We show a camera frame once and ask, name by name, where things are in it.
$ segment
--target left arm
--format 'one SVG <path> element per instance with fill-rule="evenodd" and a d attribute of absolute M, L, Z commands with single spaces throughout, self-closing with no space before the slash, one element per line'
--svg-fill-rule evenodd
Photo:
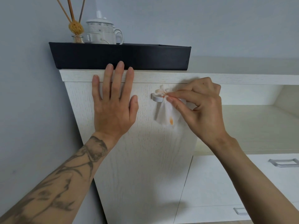
<path fill-rule="evenodd" d="M 121 61 L 115 69 L 111 97 L 113 66 L 108 64 L 104 73 L 103 98 L 99 94 L 99 77 L 93 77 L 95 133 L 78 152 L 0 217 L 1 224 L 73 222 L 99 165 L 136 120 L 137 96 L 130 101 L 134 78 L 132 68 L 127 71 L 123 93 L 119 98 L 123 71 Z"/>

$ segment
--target cabinet top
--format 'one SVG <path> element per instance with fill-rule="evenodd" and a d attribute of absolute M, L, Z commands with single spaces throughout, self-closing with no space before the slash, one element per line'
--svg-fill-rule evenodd
<path fill-rule="evenodd" d="M 103 80 L 104 70 L 60 70 L 64 82 Z M 191 57 L 187 71 L 136 70 L 135 83 L 188 83 L 211 77 L 218 84 L 299 85 L 299 59 Z"/>

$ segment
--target floor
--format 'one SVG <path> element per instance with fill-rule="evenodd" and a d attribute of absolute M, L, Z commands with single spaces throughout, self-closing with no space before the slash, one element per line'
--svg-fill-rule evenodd
<path fill-rule="evenodd" d="M 251 220 L 248 221 L 233 221 L 233 222 L 202 222 L 198 224 L 253 224 Z"/>

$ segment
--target yellow ball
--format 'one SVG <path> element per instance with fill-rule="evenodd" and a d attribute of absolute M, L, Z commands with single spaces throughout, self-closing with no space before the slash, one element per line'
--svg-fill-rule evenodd
<path fill-rule="evenodd" d="M 72 31 L 75 35 L 80 35 L 84 32 L 84 29 L 82 25 L 78 21 L 73 21 L 69 24 L 69 29 Z"/>

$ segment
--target gray wall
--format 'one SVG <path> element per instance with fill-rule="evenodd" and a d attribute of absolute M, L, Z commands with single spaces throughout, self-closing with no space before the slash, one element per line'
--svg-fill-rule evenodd
<path fill-rule="evenodd" d="M 82 0 L 72 0 L 77 18 Z M 86 0 L 83 22 L 95 17 Z M 48 45 L 71 41 L 56 0 L 0 0 L 0 216 L 82 146 Z M 102 223 L 95 188 L 74 223 Z"/>
<path fill-rule="evenodd" d="M 193 56 L 299 57 L 299 0 L 96 0 L 126 43 Z"/>

